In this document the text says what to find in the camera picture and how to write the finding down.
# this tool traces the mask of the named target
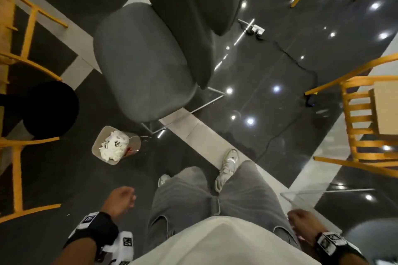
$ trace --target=white shirt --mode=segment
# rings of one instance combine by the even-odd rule
[[[201,221],[132,265],[320,265],[272,232],[234,217]]]

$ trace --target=gray chair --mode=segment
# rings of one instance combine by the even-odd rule
[[[398,219],[377,219],[357,225],[343,236],[361,250],[370,265],[398,258]]]
[[[98,65],[122,112],[135,122],[163,118],[184,107],[198,86],[208,88],[216,66],[214,36],[231,28],[241,4],[150,2],[112,13],[94,35]]]

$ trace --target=hand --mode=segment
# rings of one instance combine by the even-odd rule
[[[326,227],[311,212],[296,209],[287,213],[287,217],[297,236],[303,237],[311,246],[321,232],[327,232]]]
[[[112,221],[121,217],[129,208],[134,207],[136,196],[133,195],[132,187],[118,187],[114,189],[101,208],[101,212],[106,212],[111,216]]]

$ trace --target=white sneaker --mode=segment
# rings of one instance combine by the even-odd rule
[[[168,181],[171,177],[168,176],[167,174],[163,174],[159,180],[158,180],[158,187],[160,187],[161,185],[163,185],[166,181]]]
[[[222,161],[220,175],[217,176],[214,188],[217,192],[221,192],[222,187],[228,179],[236,172],[239,167],[238,152],[235,149],[228,151]]]

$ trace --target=gray jeans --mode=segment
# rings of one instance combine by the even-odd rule
[[[278,198],[251,161],[243,162],[213,196],[198,167],[188,167],[155,193],[143,253],[169,237],[211,216],[240,218],[276,234],[300,249]]]

